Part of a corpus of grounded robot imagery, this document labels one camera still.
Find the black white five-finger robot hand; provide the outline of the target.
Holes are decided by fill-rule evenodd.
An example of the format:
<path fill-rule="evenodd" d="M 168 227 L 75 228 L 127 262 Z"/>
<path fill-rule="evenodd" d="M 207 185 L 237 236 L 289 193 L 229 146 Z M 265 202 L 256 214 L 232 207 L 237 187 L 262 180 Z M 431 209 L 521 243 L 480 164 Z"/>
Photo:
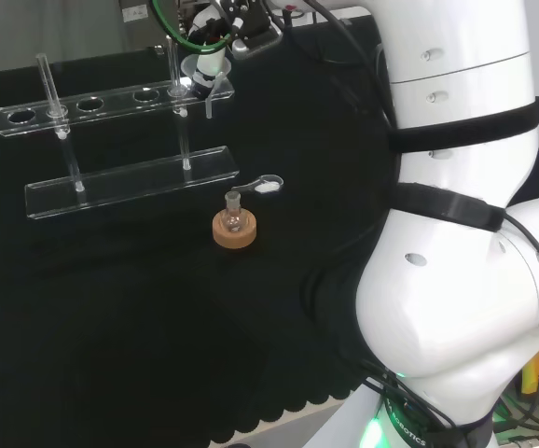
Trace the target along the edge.
<path fill-rule="evenodd" d="M 216 47 L 198 56 L 191 91 L 199 99 L 209 97 L 217 76 L 224 72 L 227 50 L 244 59 L 279 40 L 262 1 L 212 1 L 195 16 L 187 34 L 192 44 Z"/>

